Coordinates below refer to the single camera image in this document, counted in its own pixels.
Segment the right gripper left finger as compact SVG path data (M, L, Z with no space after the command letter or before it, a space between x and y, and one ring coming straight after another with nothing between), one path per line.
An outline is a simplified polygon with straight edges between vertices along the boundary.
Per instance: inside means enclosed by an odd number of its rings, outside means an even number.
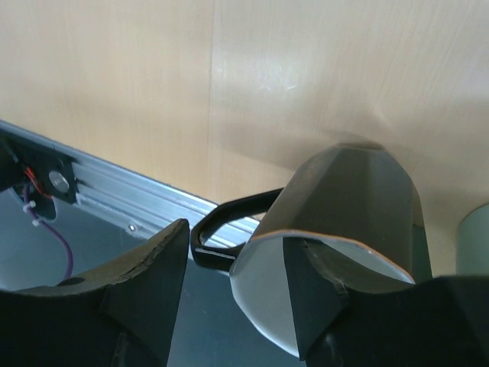
M55 286L1 293L3 366L165 366L189 223Z

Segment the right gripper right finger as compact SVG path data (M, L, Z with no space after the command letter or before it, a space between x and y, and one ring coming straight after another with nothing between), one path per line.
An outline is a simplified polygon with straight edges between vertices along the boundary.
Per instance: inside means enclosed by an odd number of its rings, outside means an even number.
M300 360L308 366L486 366L488 278L444 276L372 294L325 278L314 244L285 239Z

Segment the green plastic cup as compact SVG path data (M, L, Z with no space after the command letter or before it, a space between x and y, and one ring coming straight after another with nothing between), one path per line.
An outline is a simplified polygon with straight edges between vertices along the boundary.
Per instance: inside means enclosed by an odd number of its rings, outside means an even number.
M456 274L488 275L488 210L486 203L460 222L456 239Z

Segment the black handled ceramic mug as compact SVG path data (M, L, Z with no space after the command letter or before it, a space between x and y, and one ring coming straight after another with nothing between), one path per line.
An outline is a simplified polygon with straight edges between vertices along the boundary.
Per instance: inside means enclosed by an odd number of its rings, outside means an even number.
M421 201L387 151L339 145L280 189L217 206L190 234L195 263L225 271L253 326L304 359L348 291L400 291L432 278Z

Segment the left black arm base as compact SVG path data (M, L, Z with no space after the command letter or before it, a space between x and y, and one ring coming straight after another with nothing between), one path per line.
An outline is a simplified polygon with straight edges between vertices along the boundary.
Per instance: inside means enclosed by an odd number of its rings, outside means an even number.
M74 160L55 148L1 130L1 190L12 189L24 202L33 203L35 216L53 221L56 200L76 202Z

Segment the aluminium mounting rail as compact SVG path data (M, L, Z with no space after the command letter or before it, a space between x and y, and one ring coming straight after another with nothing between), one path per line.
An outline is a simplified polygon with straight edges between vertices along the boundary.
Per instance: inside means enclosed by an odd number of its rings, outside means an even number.
M216 205L182 190L67 147L7 122L1 130L71 157L76 206L131 234L147 239L174 220L197 224Z

